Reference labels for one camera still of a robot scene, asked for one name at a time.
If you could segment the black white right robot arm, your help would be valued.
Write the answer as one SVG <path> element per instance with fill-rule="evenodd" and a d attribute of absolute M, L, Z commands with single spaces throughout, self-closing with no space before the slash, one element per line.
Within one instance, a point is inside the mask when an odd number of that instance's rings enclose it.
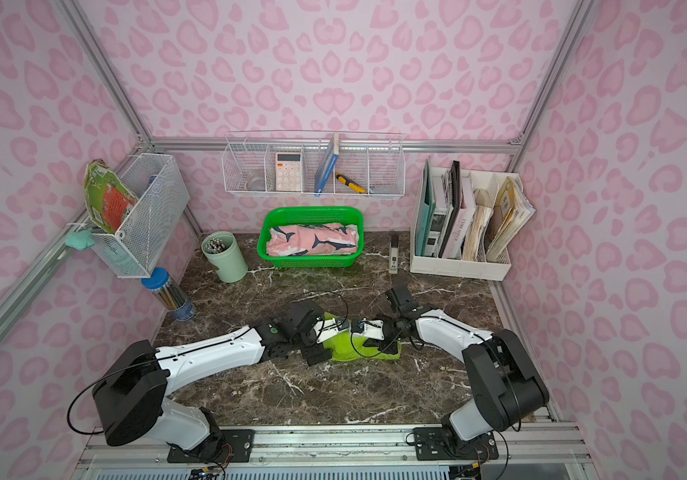
<path fill-rule="evenodd" d="M 407 286 L 385 292 L 393 315 L 383 320 L 385 346 L 397 340 L 433 345 L 465 364 L 471 400 L 443 420 L 453 441 L 520 428 L 551 396 L 519 336 L 509 329 L 471 327 L 433 305 L 421 305 Z"/>

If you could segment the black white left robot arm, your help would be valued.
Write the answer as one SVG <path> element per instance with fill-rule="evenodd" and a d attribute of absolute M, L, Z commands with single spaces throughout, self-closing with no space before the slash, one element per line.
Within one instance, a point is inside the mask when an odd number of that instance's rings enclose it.
<path fill-rule="evenodd" d="M 304 300 L 291 304 L 285 314 L 216 338 L 160 348 L 147 340 L 136 342 L 92 390 L 105 440 L 118 447 L 149 438 L 197 456 L 217 452 L 224 440 L 213 412 L 181 405 L 171 400 L 173 393 L 294 351 L 311 365 L 328 361 L 332 354 L 324 343 L 339 331 L 331 315 Z"/>

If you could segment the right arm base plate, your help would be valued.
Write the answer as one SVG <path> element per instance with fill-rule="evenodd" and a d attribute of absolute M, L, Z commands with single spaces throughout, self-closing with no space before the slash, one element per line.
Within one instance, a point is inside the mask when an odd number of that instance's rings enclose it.
<path fill-rule="evenodd" d="M 415 447 L 419 461 L 467 460 L 485 463 L 499 459 L 499 448 L 493 433 L 463 440 L 447 427 L 418 427 L 405 436 Z"/>

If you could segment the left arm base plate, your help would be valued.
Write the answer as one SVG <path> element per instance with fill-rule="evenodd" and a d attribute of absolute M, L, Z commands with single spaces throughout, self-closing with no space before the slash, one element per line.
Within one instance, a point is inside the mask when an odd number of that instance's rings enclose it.
<path fill-rule="evenodd" d="M 248 463 L 253 451 L 256 432 L 253 429 L 227 429 L 212 434 L 192 450 L 172 445 L 167 462 L 175 463 Z"/>

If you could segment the pink shark print shorts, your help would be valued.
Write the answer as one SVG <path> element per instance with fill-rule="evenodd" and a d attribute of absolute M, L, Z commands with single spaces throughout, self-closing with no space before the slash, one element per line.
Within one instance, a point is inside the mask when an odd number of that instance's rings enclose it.
<path fill-rule="evenodd" d="M 359 249 L 357 225 L 329 223 L 272 227 L 271 257 L 351 255 Z"/>

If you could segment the lime green garment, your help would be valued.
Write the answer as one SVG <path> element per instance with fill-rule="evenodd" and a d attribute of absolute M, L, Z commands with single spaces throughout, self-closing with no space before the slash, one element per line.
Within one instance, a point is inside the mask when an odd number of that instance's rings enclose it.
<path fill-rule="evenodd" d="M 325 313 L 325 318 L 337 317 L 329 312 Z M 401 358 L 401 344 L 397 346 L 396 354 L 379 353 L 375 348 L 367 348 L 363 346 L 367 338 L 361 337 L 351 332 L 351 324 L 349 321 L 349 330 L 340 333 L 339 335 L 325 341 L 323 346 L 333 353 L 332 359 L 337 362 L 352 362 L 359 359 L 383 359 L 383 360 L 399 360 Z"/>

